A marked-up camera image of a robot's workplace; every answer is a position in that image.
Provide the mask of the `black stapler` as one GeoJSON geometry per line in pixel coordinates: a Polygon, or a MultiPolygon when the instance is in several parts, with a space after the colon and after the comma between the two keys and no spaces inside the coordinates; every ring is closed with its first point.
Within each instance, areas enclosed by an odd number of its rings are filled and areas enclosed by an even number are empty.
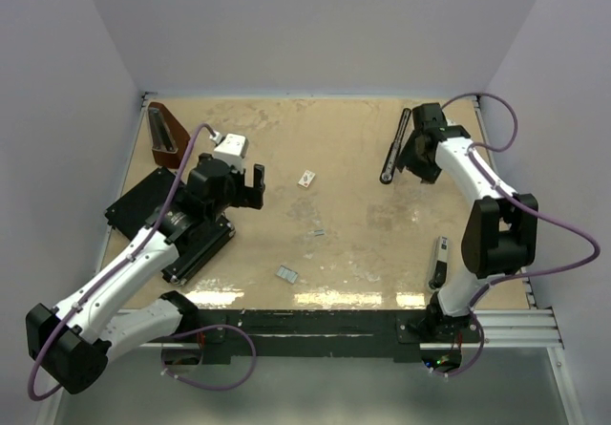
{"type": "Polygon", "coordinates": [[[387,153],[379,181],[382,184],[390,184],[394,177],[394,172],[396,168],[396,162],[398,156],[400,155],[402,142],[410,121],[411,117],[411,109],[404,108],[401,114],[401,117],[398,122],[397,130],[394,135],[394,138],[390,144],[389,151],[387,153]]]}

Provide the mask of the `grey deli stapler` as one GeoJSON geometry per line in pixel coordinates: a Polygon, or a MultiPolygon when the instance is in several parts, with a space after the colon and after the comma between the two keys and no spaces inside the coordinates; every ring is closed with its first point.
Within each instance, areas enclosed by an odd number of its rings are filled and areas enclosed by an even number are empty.
{"type": "Polygon", "coordinates": [[[427,285],[431,291],[444,286],[448,276],[449,239],[439,236],[433,245],[427,285]]]}

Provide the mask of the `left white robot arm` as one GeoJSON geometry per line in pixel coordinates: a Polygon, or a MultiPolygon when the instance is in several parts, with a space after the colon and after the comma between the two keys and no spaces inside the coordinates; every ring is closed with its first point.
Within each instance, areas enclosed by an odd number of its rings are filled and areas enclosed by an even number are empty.
{"type": "Polygon", "coordinates": [[[26,316],[28,352],[34,365],[28,380],[31,399],[45,395],[34,387],[44,369],[68,393],[91,387],[107,366],[143,343],[172,337],[191,339],[198,309],[177,291],[150,306],[120,315],[123,305],[167,266],[188,259],[202,229],[228,207],[261,209],[265,168],[253,166],[253,183],[222,159],[200,155],[186,182],[175,178],[164,204],[151,213],[131,243],[90,282],[52,308],[34,306],[26,316]]]}

